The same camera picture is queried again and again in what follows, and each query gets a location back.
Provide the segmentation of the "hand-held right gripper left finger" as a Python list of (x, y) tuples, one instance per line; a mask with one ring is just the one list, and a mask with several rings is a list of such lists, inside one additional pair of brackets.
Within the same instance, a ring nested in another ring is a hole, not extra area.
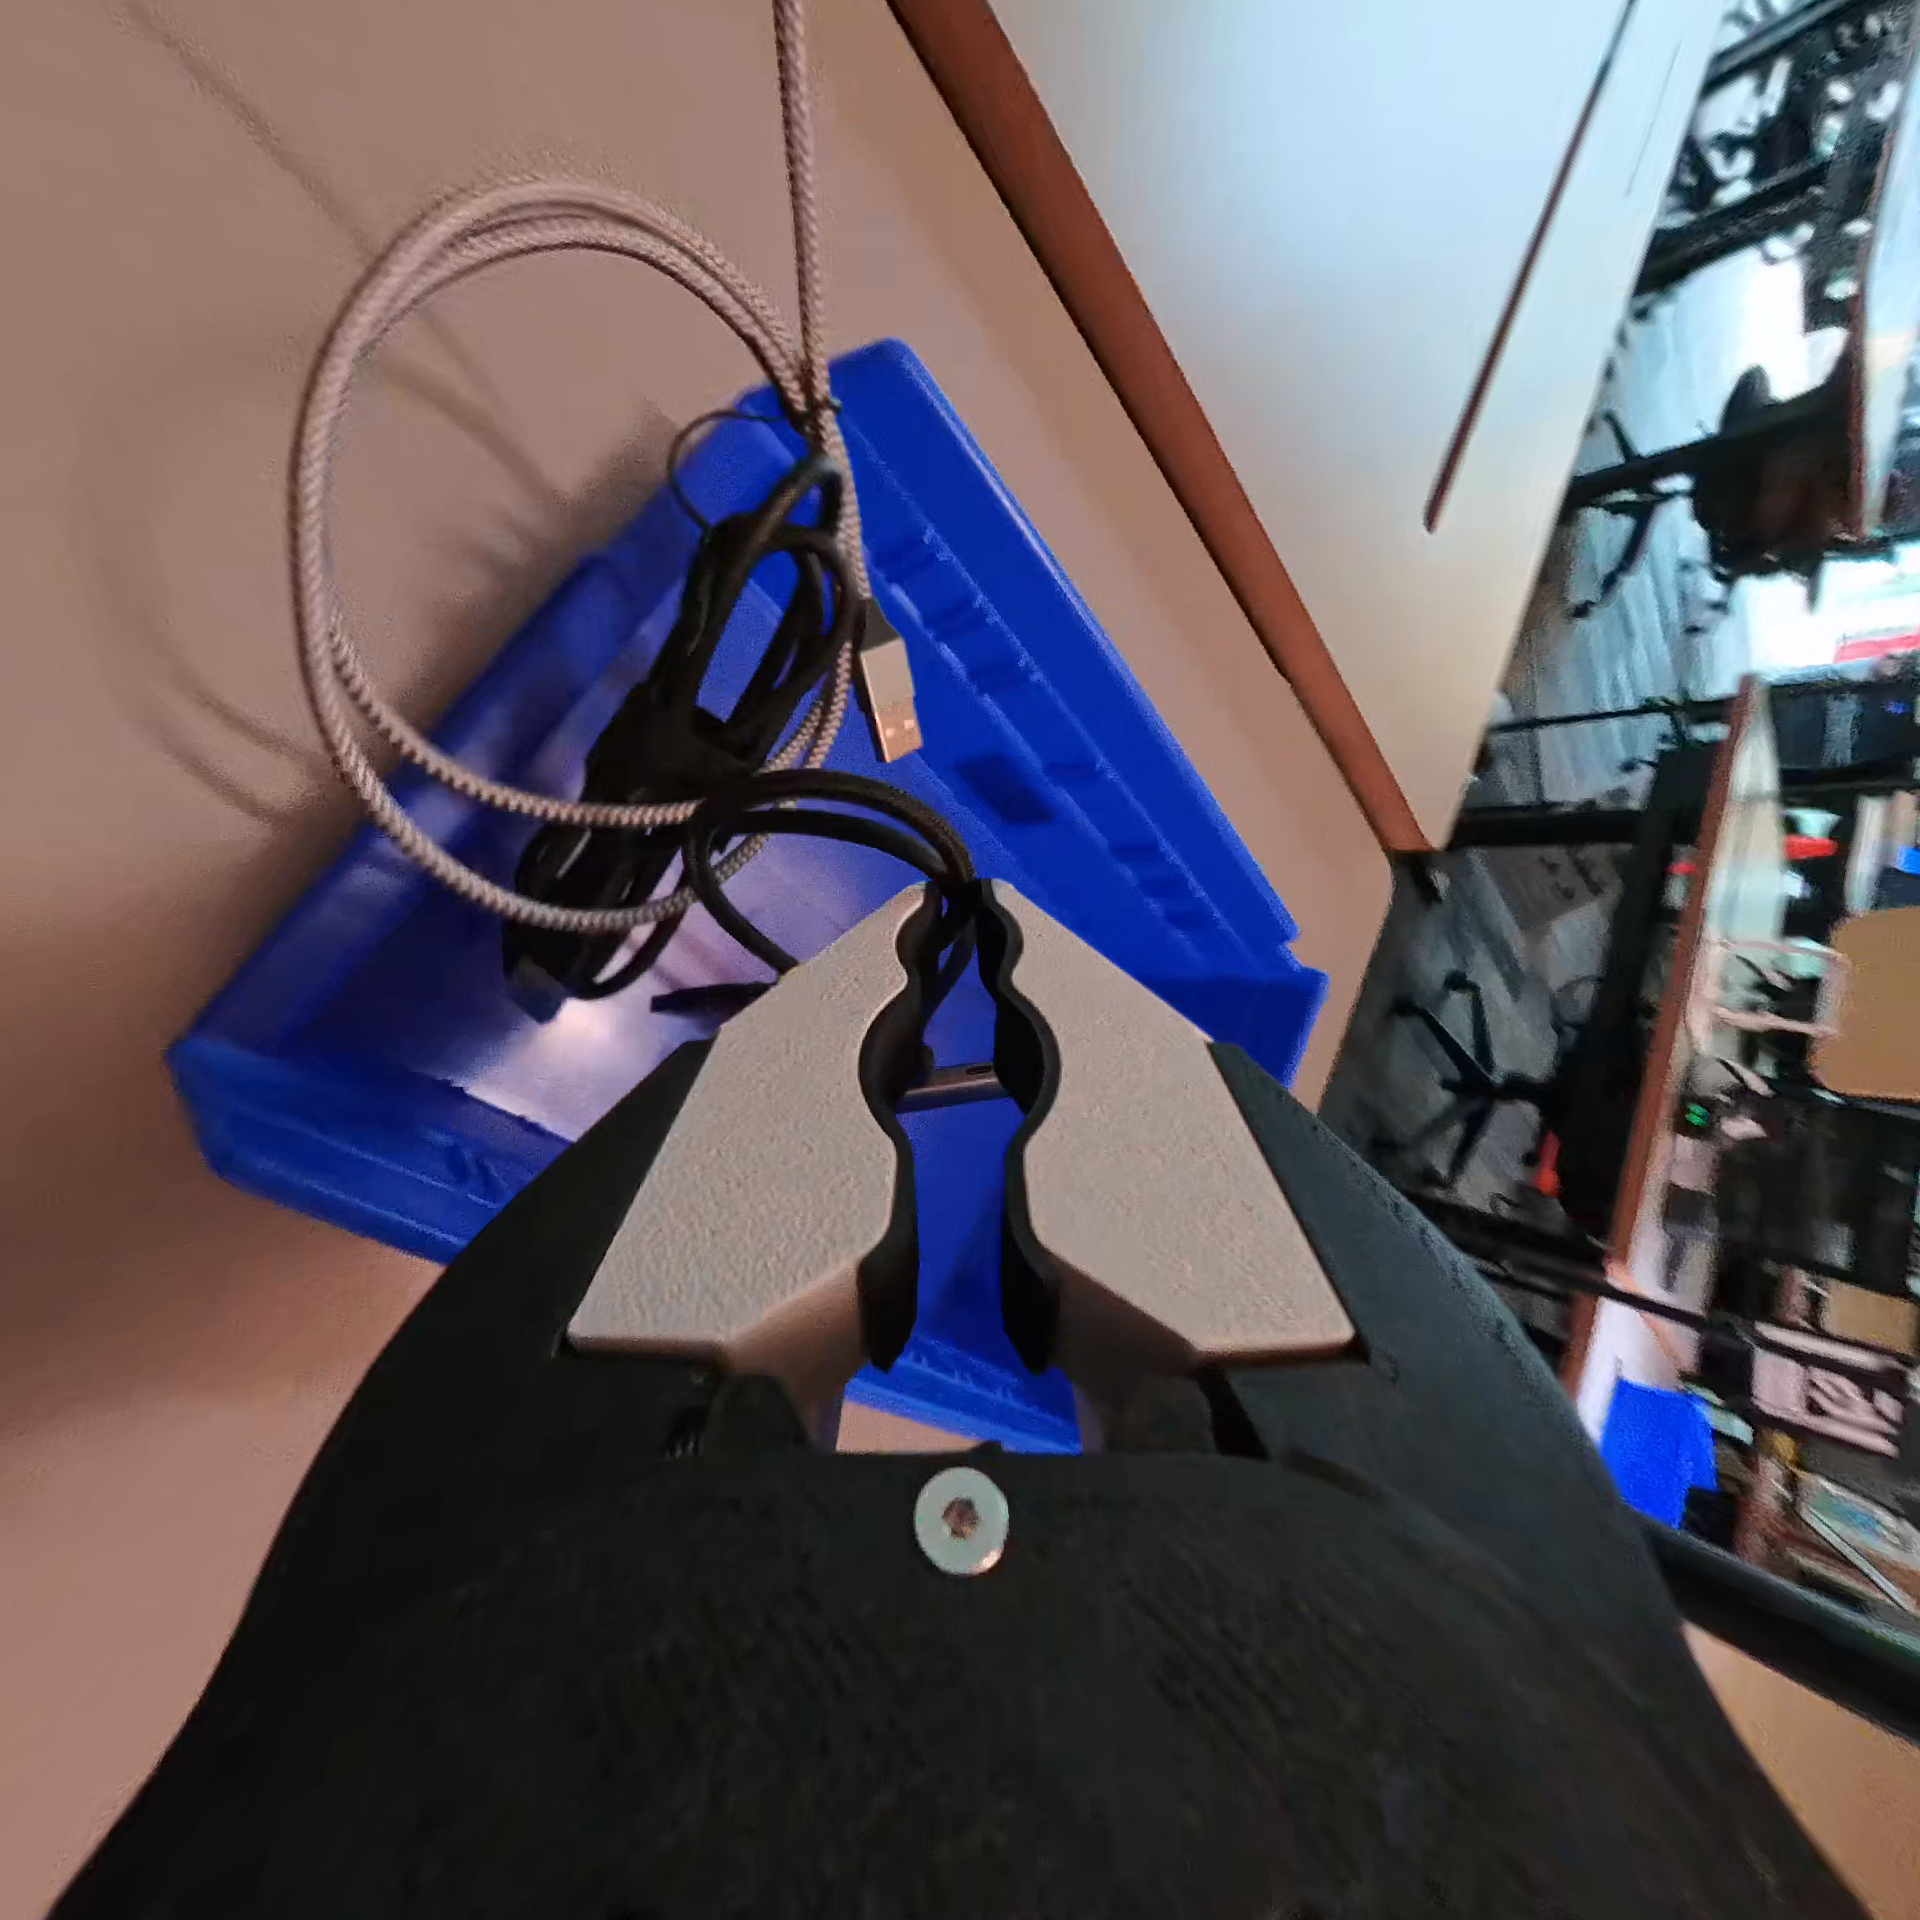
[(567, 1324), (575, 1349), (766, 1376), (804, 1420), (899, 1357), (921, 1270), (899, 1101), (926, 1070), (938, 945), (926, 882), (720, 1029)]

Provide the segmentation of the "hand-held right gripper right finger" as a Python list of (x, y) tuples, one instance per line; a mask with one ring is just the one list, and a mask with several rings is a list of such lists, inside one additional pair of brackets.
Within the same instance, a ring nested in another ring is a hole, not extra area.
[(1002, 1176), (1002, 1320), (1089, 1418), (1140, 1385), (1348, 1357), (1348, 1307), (1209, 1035), (1015, 888), (975, 893)]

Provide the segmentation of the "blue plastic bin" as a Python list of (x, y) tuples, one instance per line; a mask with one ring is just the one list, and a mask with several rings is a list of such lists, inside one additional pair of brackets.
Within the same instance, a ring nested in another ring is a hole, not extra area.
[[(936, 808), (1009, 881), (1148, 990), (1287, 1083), (1329, 979), (1176, 737), (987, 456), (903, 342), (833, 363), (881, 610), (905, 643), (923, 749), (881, 765), (858, 714), (834, 770)], [(554, 795), (657, 658), (702, 518), (750, 508), (800, 450), (770, 390), (696, 441), (665, 489), (444, 714), (444, 752)], [(502, 926), (376, 827), (302, 893), (169, 1050), (204, 1161), (246, 1193), (434, 1264), (713, 1012), (659, 998), (763, 979), (704, 913), (600, 1002), (523, 998)], [(1009, 1099), (911, 1110), (920, 1324), (854, 1400), (1019, 1451), (1078, 1451), (1073, 1393), (1002, 1326)]]

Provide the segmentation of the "grey desk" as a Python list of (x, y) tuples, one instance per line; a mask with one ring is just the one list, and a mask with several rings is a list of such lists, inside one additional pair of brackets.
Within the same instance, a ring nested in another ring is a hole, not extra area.
[[(1391, 878), (890, 5), (807, 5), (833, 348), (900, 339), (1331, 981)], [(283, 555), (304, 373), (368, 259), (491, 178), (676, 211), (787, 316), (770, 5), (4, 5), (3, 1904), (43, 1916), (194, 1705), (318, 1442), (432, 1270), (216, 1180), (163, 1051), (360, 819)], [(441, 294), (354, 390), (358, 644), (431, 720), (759, 384), (665, 277)]]
[(1721, 5), (992, 11), (1438, 849)]

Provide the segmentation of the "brown board on stand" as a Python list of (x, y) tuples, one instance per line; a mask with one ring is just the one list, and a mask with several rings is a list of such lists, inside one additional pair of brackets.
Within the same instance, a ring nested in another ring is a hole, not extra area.
[(1838, 1098), (1919, 1105), (1919, 908), (1888, 905), (1838, 924), (1808, 1046), (1812, 1078)]

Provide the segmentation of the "black office chair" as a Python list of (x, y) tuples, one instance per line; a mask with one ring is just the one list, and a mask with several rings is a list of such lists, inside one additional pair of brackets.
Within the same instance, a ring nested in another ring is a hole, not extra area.
[(1793, 577), (1812, 588), (1854, 547), (1852, 371), (1779, 396), (1766, 369), (1739, 374), (1720, 414), (1715, 456), (1691, 482), (1691, 515), (1724, 588)]

